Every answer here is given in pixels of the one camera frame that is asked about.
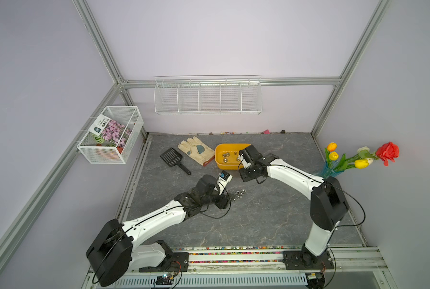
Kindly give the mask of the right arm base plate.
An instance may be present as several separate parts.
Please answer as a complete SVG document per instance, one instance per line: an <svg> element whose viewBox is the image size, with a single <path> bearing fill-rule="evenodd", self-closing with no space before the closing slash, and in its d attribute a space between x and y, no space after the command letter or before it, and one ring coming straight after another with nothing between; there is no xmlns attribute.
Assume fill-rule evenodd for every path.
<svg viewBox="0 0 430 289"><path fill-rule="evenodd" d="M314 270L334 269L334 260L328 250L320 256L301 250L283 251L283 263L287 270Z"/></svg>

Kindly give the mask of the red artificial rose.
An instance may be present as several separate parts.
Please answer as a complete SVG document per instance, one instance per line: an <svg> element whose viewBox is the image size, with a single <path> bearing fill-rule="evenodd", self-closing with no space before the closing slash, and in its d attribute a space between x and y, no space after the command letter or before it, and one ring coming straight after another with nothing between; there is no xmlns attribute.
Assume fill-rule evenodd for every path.
<svg viewBox="0 0 430 289"><path fill-rule="evenodd" d="M394 163L395 159L399 157L400 149L395 143L388 142L379 147L375 155L383 161L384 166L389 166L390 161Z"/></svg>

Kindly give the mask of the blue glass vase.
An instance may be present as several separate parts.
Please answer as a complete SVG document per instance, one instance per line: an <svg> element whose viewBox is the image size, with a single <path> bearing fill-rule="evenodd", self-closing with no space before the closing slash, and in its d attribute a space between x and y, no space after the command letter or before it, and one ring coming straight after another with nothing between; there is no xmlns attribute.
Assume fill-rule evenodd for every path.
<svg viewBox="0 0 430 289"><path fill-rule="evenodd" d="M326 162L320 171L320 173L317 174L317 176L322 178L329 178L329 177L337 177L338 175L342 174L344 171L338 171L336 169L336 165L338 164L337 161L331 161Z"/></svg>

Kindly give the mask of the yellow white artificial tulip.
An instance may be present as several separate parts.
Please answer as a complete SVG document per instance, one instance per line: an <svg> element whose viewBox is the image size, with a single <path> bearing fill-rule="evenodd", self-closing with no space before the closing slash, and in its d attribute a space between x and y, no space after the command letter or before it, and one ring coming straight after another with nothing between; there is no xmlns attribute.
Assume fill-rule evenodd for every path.
<svg viewBox="0 0 430 289"><path fill-rule="evenodd" d="M365 158L365 159L361 159L361 160L356 160L354 162L354 166L357 169L364 169L366 167L368 167L369 165L371 165L373 163L374 159L373 158Z"/></svg>

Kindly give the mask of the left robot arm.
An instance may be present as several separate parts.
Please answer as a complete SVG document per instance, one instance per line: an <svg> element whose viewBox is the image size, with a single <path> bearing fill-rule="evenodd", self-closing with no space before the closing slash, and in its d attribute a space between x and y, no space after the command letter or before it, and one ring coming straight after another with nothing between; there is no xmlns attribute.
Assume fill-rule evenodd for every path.
<svg viewBox="0 0 430 289"><path fill-rule="evenodd" d="M171 226L205 215L211 205L229 211L232 201L226 187L231 180L226 171L218 177L204 175L190 191L178 194L151 213L123 223L118 219L108 221L86 252L95 283L107 287L128 270L162 272L174 267L178 273L183 272L183 259L166 242L144 242Z"/></svg>

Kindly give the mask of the orange artificial tulip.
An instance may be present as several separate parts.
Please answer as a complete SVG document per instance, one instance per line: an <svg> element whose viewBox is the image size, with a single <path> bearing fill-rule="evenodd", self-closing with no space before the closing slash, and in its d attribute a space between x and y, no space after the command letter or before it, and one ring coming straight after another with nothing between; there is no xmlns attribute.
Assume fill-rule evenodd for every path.
<svg viewBox="0 0 430 289"><path fill-rule="evenodd" d="M329 143L327 146L327 150L329 152L334 152L337 149L338 145L335 142Z"/></svg>

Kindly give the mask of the black slotted scoop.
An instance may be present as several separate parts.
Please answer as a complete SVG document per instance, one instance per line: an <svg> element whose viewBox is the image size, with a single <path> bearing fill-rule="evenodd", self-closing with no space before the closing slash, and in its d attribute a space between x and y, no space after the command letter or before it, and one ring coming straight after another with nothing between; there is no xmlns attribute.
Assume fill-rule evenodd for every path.
<svg viewBox="0 0 430 289"><path fill-rule="evenodd" d="M187 175L191 175L192 172L182 164L182 155L174 148L169 148L160 155L160 158L169 166L178 166Z"/></svg>

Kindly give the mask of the aluminium frame rail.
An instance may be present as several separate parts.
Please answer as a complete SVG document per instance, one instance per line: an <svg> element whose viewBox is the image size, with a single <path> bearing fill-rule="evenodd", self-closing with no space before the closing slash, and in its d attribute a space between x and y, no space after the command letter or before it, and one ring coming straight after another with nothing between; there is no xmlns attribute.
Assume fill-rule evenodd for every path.
<svg viewBox="0 0 430 289"><path fill-rule="evenodd" d="M185 76L185 77L156 77L154 79L123 80L124 89L150 89L157 84L163 85L236 85L259 84L261 86L298 86L298 85L340 85L340 77L282 77L265 78L257 75L231 75L231 76Z"/></svg>

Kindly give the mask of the yellow plastic storage box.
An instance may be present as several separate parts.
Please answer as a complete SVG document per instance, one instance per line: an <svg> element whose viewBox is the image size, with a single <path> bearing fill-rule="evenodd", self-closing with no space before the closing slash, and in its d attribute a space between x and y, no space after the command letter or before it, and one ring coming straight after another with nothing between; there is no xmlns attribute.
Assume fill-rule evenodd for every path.
<svg viewBox="0 0 430 289"><path fill-rule="evenodd" d="M239 152L248 146L250 146L249 143L222 143L217 145L215 150L215 162L217 167L225 171L236 171L242 168L243 165L241 164ZM223 162L223 154L225 153L229 153L227 163Z"/></svg>

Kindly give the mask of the purple flower seed packet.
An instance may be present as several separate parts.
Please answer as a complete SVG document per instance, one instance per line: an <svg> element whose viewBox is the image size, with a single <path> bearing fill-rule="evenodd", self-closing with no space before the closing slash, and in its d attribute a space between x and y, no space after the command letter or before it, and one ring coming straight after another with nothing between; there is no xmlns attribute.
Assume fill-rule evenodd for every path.
<svg viewBox="0 0 430 289"><path fill-rule="evenodd" d="M88 131L99 144L108 144L117 148L124 148L132 131L125 125L100 114L89 127Z"/></svg>

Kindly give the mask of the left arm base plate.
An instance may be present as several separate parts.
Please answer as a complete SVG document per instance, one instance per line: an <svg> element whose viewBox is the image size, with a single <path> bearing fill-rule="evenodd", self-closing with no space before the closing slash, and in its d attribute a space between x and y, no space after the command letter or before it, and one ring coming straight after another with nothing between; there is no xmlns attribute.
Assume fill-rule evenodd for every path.
<svg viewBox="0 0 430 289"><path fill-rule="evenodd" d="M163 240L151 245L139 246L140 273L170 272L176 269L187 272L189 266L189 253L175 252Z"/></svg>

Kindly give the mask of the beige work glove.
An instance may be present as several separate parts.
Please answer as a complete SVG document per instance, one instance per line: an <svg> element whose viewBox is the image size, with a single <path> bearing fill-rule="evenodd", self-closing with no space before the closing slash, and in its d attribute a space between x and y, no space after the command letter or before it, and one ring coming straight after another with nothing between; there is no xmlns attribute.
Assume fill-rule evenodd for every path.
<svg viewBox="0 0 430 289"><path fill-rule="evenodd" d="M215 151L196 136L183 140L178 149L201 166L208 165L215 158Z"/></svg>

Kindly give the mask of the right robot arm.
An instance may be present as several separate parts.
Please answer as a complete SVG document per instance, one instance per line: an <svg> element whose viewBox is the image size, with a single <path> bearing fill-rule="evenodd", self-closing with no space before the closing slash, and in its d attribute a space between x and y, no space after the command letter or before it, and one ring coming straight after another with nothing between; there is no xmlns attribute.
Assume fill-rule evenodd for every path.
<svg viewBox="0 0 430 289"><path fill-rule="evenodd" d="M285 161L270 155L263 153L250 164L250 167L261 170L257 178L247 183L241 175L235 175L231 192L237 195L244 191L244 196L234 203L234 214L224 222L219 221L209 233L207 241L211 246L296 248L305 252L300 257L302 263L321 267L321 262L328 258L316 255L318 250L368 245L363 233L355 226L355 215L361 207L353 198L346 196L347 204L354 208L341 216L341 227L335 231L322 230L315 225L311 215L311 196L321 186L323 178L309 178L306 164L293 171Z"/></svg>

